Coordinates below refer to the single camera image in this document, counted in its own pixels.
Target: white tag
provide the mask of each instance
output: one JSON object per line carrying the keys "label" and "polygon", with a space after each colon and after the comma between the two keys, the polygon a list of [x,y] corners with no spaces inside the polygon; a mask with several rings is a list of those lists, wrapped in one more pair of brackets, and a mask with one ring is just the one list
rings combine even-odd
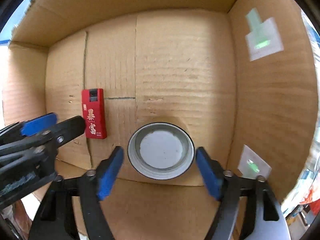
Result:
{"label": "white tag", "polygon": [[[252,163],[258,167],[258,170],[252,170]],[[242,177],[244,178],[255,179],[257,176],[262,175],[267,179],[271,167],[247,145],[244,145],[238,170],[241,171]]]}
{"label": "white tag", "polygon": [[245,37],[249,49],[250,61],[284,50],[279,31],[273,17],[261,23],[261,28],[265,37],[268,38],[265,46],[262,44],[261,47],[257,47],[254,32],[250,32]]}

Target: red package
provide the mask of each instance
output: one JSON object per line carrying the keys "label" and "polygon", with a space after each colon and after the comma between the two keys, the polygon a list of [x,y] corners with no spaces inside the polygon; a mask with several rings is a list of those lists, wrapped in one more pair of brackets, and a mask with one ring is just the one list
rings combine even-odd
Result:
{"label": "red package", "polygon": [[85,136],[92,139],[107,137],[104,117],[103,89],[82,90],[82,114],[85,120]]}

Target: cardboard flap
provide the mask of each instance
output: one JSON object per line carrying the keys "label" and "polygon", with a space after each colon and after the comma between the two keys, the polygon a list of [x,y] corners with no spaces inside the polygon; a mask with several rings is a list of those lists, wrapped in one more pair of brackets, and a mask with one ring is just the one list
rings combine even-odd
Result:
{"label": "cardboard flap", "polygon": [[[246,15],[274,17],[284,51],[249,61]],[[238,0],[229,13],[237,62],[235,136],[228,168],[236,170],[243,144],[272,168],[269,183],[279,201],[290,192],[309,155],[318,111],[310,41],[293,0]]]}
{"label": "cardboard flap", "polygon": [[46,114],[44,81],[47,49],[12,43],[1,49],[4,124]]}
{"label": "cardboard flap", "polygon": [[164,8],[204,8],[227,13],[235,1],[34,0],[13,40],[50,47],[82,28],[128,13]]}

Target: bolt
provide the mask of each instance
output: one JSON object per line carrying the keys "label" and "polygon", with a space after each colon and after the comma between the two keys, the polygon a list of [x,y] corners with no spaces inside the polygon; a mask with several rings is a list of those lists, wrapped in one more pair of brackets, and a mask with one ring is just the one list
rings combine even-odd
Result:
{"label": "bolt", "polygon": [[61,175],[58,175],[55,179],[54,179],[54,181],[56,181],[56,182],[59,182],[59,181],[62,181],[63,180],[63,177],[61,176]]}
{"label": "bolt", "polygon": [[43,152],[44,149],[45,149],[45,146],[44,145],[40,145],[35,149],[35,153]]}
{"label": "bolt", "polygon": [[223,171],[223,175],[226,177],[232,177],[233,176],[233,172],[230,170],[225,170]]}
{"label": "bolt", "polygon": [[266,178],[263,177],[263,176],[261,176],[261,175],[259,175],[259,176],[257,177],[257,181],[259,181],[259,182],[266,182]]}
{"label": "bolt", "polygon": [[62,143],[63,140],[64,140],[63,136],[59,136],[59,137],[57,138],[58,143]]}
{"label": "bolt", "polygon": [[96,175],[96,170],[88,170],[86,172],[86,174],[87,174],[88,177],[94,176],[94,175]]}
{"label": "bolt", "polygon": [[50,132],[51,132],[50,130],[44,131],[44,132],[42,133],[42,135],[47,135],[47,134],[50,133]]}

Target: cardboard wall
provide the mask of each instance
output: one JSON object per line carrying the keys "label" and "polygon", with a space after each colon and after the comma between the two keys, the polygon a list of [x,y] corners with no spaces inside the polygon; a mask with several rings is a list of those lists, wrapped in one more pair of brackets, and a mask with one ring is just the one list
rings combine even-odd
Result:
{"label": "cardboard wall", "polygon": [[[61,120],[81,114],[81,90],[102,87],[108,138],[90,140],[88,150],[80,137],[59,158],[85,169],[92,160],[95,167],[115,145],[126,148],[138,126],[160,118],[184,128],[196,146],[233,171],[248,145],[271,165],[269,182],[281,201],[303,168],[314,133],[312,51],[293,0],[235,1],[35,0],[8,54],[6,124],[46,111]],[[114,18],[163,8],[180,9]],[[252,8],[263,21],[275,18],[284,51],[250,62],[245,16]],[[50,47],[49,54],[26,43]],[[74,166],[62,165],[62,175],[74,173]],[[76,167],[75,173],[83,171]],[[204,187],[128,181],[159,183],[136,172],[127,158],[119,177],[102,203],[116,238],[204,238],[217,205]],[[164,183],[199,186],[202,180],[193,165]],[[74,203],[83,231],[79,201]]]}
{"label": "cardboard wall", "polygon": [[[274,17],[284,51],[249,61],[246,14]],[[293,0],[237,0],[228,14],[235,41],[237,116],[228,168],[236,171],[243,145],[272,168],[279,201],[294,187],[309,155],[318,111],[313,54],[301,10]]]}
{"label": "cardboard wall", "polygon": [[12,43],[2,56],[4,124],[31,120],[46,113],[45,71],[48,49]]}
{"label": "cardboard wall", "polygon": [[[187,9],[145,12],[90,26],[86,33],[86,42],[81,31],[50,48],[46,102],[64,120],[81,114],[77,97],[82,80],[86,89],[104,89],[108,137],[89,140],[94,167],[116,145],[126,150],[134,131],[154,121],[181,126],[196,147],[204,146],[226,167],[236,105],[235,60],[226,14]],[[69,152],[82,154],[79,146],[68,146]],[[88,158],[61,152],[61,160],[90,166]],[[127,156],[119,177],[203,185],[195,164],[176,179],[158,181],[138,173]]]}
{"label": "cardboard wall", "polygon": [[[84,88],[85,43],[86,32],[81,31],[49,49],[45,102],[47,113],[56,113],[58,122],[82,115],[81,90]],[[91,158],[85,135],[60,147],[57,158],[83,169],[90,169]]]}
{"label": "cardboard wall", "polygon": [[80,29],[129,13],[166,8],[203,8],[227,13],[235,1],[34,0],[13,40],[50,47]]}

